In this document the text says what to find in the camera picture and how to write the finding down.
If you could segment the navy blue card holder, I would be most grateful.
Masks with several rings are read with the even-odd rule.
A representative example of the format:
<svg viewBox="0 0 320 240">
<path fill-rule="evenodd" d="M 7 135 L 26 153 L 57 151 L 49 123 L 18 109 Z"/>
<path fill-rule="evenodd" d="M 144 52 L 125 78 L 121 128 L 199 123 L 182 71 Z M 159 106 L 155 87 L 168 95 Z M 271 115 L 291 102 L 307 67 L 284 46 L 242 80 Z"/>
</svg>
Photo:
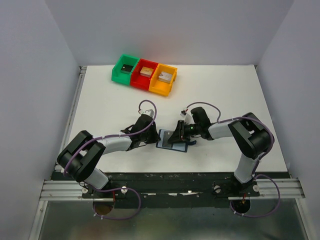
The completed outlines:
<svg viewBox="0 0 320 240">
<path fill-rule="evenodd" d="M 186 153 L 188 151 L 188 146 L 193 146 L 196 143 L 196 140 L 189 142 L 174 143 L 172 149 L 162 149 Z"/>
</svg>

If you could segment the black credit card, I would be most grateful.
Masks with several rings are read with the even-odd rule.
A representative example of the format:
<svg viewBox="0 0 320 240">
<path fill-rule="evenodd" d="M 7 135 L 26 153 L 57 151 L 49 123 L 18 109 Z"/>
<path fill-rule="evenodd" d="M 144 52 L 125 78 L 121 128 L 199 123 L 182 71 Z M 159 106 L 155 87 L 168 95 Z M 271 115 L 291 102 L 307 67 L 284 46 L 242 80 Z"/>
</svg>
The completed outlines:
<svg viewBox="0 0 320 240">
<path fill-rule="evenodd" d="M 172 149 L 173 144 L 169 143 L 168 140 L 173 134 L 173 131 L 160 129 L 159 135 L 160 135 L 160 141 L 157 143 L 156 147 L 161 149 Z"/>
</svg>

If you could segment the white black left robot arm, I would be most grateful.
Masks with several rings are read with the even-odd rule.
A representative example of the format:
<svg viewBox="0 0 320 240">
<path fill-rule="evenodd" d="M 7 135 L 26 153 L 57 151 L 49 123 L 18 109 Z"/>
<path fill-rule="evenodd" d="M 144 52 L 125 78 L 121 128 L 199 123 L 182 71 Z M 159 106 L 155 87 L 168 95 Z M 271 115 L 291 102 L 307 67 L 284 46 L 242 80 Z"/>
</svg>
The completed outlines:
<svg viewBox="0 0 320 240">
<path fill-rule="evenodd" d="M 108 185 L 109 178 L 97 168 L 103 155 L 127 152 L 140 144 L 155 144 L 160 141 L 154 118 L 141 114 L 136 123 L 106 138 L 96 137 L 86 130 L 80 131 L 57 157 L 57 163 L 76 182 L 84 182 L 97 190 Z"/>
</svg>

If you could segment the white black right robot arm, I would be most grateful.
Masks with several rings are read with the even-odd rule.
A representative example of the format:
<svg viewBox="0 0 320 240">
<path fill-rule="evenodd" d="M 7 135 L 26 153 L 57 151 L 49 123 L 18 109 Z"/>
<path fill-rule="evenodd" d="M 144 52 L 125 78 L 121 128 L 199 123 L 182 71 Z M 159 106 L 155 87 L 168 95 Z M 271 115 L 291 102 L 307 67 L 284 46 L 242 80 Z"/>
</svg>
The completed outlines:
<svg viewBox="0 0 320 240">
<path fill-rule="evenodd" d="M 200 136 L 207 141 L 234 138 L 241 151 L 241 157 L 225 192 L 243 193 L 254 181 L 254 173 L 259 162 L 272 149 L 275 141 L 273 134 L 251 112 L 215 123 L 210 121 L 202 107 L 196 107 L 190 113 L 193 123 L 188 124 L 185 120 L 179 120 L 167 143 L 194 145 L 196 142 L 191 140 L 193 136 Z"/>
</svg>

